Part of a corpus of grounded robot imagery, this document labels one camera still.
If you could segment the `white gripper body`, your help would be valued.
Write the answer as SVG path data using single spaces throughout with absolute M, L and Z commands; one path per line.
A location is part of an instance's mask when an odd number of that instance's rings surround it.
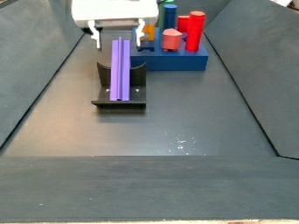
M 80 28 L 153 24 L 159 17 L 156 0 L 72 0 L 71 15 Z

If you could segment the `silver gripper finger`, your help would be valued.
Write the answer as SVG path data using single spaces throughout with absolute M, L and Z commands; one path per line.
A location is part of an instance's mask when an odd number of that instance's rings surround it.
M 145 26 L 145 21 L 141 18 L 139 18 L 137 19 L 137 27 L 135 29 L 135 43 L 136 43 L 136 47 L 140 47 L 140 43 L 141 43 L 140 39 L 144 36 L 144 32 L 143 32 L 144 26 Z
M 88 28 L 91 30 L 91 38 L 96 40 L 96 48 L 100 50 L 100 30 L 96 26 L 96 21 L 95 20 L 89 20 L 88 21 Z

